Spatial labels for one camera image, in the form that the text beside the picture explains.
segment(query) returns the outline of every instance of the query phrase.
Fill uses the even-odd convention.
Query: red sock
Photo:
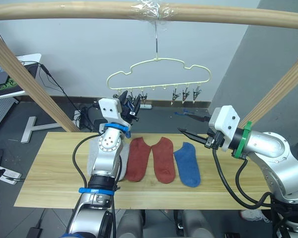
[[[150,150],[151,146],[148,146],[142,137],[132,140],[129,149],[126,179],[138,182],[145,176]]]
[[[175,178],[172,141],[162,137],[152,146],[154,173],[158,181],[170,183]]]

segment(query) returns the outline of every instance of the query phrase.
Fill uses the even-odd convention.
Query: blue sock
[[[188,142],[183,142],[182,148],[173,154],[181,181],[189,187],[199,186],[201,177],[194,146]]]

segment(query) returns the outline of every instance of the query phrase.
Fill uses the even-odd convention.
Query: plastic wrap
[[[141,20],[164,20],[173,16],[174,11],[169,4],[161,1],[138,0],[138,4],[132,6],[138,13]]]

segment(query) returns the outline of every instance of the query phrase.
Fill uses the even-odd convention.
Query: electrical outlet
[[[0,167],[0,170],[5,170],[5,172],[3,173],[3,175],[5,176],[8,176],[8,177],[11,177],[11,178],[14,178],[14,179],[19,179],[21,178],[22,174],[18,173],[18,172],[15,172],[15,171],[12,171],[12,170],[8,170],[4,167]],[[5,176],[1,176],[0,177],[0,180],[3,181],[3,182],[7,182],[7,183],[10,183],[12,185],[15,185],[17,182],[16,181],[11,181],[11,180],[8,180]]]

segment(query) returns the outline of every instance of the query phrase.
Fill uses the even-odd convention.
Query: white wall
[[[0,0],[12,3],[14,0]],[[259,0],[166,0],[256,8]],[[198,101],[211,101],[238,48],[247,25],[163,22],[158,24],[160,57],[201,64],[213,73],[202,85]],[[155,56],[154,25],[139,20],[29,19],[0,21],[0,33],[16,55],[41,53],[42,63],[70,96],[112,97],[106,78],[119,70]],[[139,66],[129,76],[117,76],[112,87],[177,83],[206,79],[195,68],[183,70],[177,63],[153,62]],[[147,90],[149,99],[170,100],[173,88]],[[51,95],[61,95],[47,88]]]

